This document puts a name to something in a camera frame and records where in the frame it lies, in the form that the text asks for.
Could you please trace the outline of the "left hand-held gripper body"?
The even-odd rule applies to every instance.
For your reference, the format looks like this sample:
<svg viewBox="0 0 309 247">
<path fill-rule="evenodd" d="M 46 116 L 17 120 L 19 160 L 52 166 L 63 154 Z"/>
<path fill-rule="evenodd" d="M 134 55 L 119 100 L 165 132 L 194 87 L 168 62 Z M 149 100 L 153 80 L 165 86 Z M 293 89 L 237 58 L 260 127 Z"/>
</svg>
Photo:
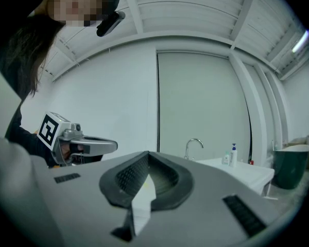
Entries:
<svg viewBox="0 0 309 247">
<path fill-rule="evenodd" d="M 37 136 L 49 149 L 57 166 L 81 165 L 91 162 L 89 157 L 85 157 L 84 151 L 73 152 L 72 147 L 70 147 L 69 158 L 65 160 L 62 157 L 61 145 L 73 144 L 73 141 L 83 137 L 83 133 L 80 124 L 72 123 L 58 113 L 46 112 Z"/>
</svg>

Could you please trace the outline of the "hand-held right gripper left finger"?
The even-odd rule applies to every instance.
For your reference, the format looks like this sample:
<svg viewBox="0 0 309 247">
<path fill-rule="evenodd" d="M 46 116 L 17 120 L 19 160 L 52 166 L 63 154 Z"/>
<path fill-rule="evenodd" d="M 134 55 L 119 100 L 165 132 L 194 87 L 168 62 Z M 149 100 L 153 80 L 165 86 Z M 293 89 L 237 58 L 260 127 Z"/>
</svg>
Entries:
<svg viewBox="0 0 309 247">
<path fill-rule="evenodd" d="M 149 246 L 148 152 L 49 169 L 31 158 L 35 178 L 65 246 Z"/>
</svg>

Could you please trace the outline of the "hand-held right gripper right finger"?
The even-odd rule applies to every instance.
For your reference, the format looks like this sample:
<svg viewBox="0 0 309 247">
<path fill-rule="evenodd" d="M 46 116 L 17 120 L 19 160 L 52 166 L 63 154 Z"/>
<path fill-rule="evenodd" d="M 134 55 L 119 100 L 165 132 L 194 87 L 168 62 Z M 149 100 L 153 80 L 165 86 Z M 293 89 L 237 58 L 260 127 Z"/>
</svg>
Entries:
<svg viewBox="0 0 309 247">
<path fill-rule="evenodd" d="M 194 188 L 173 210 L 153 212 L 136 246 L 283 246 L 296 210 L 279 214 L 267 199 L 228 173 L 165 155 L 189 170 Z"/>
</svg>

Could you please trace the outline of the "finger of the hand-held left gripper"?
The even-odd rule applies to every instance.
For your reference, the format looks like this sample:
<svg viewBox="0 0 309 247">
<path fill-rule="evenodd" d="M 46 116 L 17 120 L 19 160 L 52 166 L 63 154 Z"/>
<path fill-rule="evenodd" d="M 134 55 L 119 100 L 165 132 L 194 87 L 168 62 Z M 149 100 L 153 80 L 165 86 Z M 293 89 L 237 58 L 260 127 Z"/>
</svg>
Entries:
<svg viewBox="0 0 309 247">
<path fill-rule="evenodd" d="M 83 151 L 86 155 L 104 155 L 113 153 L 118 149 L 118 143 L 114 140 L 84 136 L 82 138 Z"/>
</svg>

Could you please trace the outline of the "person's left hand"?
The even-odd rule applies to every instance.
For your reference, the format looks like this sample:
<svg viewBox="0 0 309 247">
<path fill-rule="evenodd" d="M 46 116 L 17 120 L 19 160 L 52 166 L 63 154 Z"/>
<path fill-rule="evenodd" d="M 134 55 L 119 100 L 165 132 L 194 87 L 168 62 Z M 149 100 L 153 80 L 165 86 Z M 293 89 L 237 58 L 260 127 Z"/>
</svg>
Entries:
<svg viewBox="0 0 309 247">
<path fill-rule="evenodd" d="M 64 144 L 61 145 L 61 153 L 62 153 L 62 157 L 65 160 L 67 160 L 69 158 L 70 154 L 71 154 L 70 147 L 73 148 L 73 152 L 75 152 L 75 151 L 77 151 L 77 152 L 83 151 L 83 145 L 64 143 Z"/>
</svg>

